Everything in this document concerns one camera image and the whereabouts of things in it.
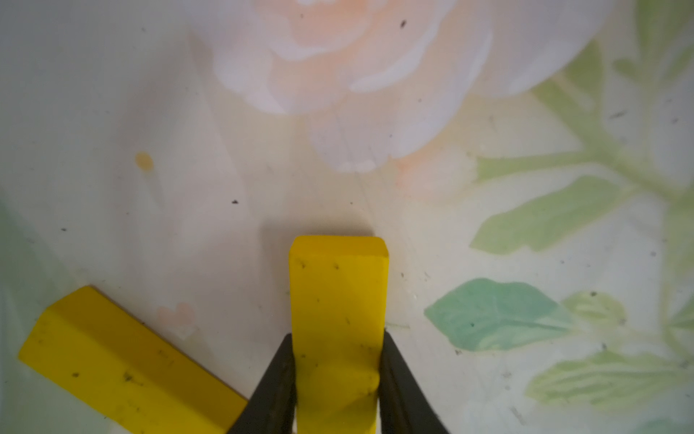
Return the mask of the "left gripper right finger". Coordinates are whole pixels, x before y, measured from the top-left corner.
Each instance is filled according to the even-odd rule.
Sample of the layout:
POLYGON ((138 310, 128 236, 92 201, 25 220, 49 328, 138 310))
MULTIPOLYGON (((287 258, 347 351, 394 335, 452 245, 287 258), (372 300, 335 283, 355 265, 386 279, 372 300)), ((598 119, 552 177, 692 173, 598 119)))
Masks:
POLYGON ((384 332, 378 390, 383 434, 448 434, 408 368, 392 336, 384 332))

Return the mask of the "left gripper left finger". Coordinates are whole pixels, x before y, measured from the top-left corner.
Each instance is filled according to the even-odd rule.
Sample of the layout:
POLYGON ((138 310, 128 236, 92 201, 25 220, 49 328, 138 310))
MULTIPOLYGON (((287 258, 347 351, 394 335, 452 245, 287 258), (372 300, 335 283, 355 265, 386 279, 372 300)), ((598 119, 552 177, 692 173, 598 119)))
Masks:
POLYGON ((296 412, 292 335, 282 340, 256 390, 228 434, 290 434, 296 412))

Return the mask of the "yellow long block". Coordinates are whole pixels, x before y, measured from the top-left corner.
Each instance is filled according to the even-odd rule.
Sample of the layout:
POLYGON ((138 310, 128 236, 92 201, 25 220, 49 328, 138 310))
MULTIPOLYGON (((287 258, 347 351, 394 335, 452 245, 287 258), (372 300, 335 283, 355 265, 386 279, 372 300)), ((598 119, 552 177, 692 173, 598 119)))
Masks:
POLYGON ((375 432, 389 265, 377 237, 294 240, 288 269, 298 432, 375 432))
POLYGON ((92 286, 47 307, 18 358, 131 433, 226 433, 247 405, 92 286))

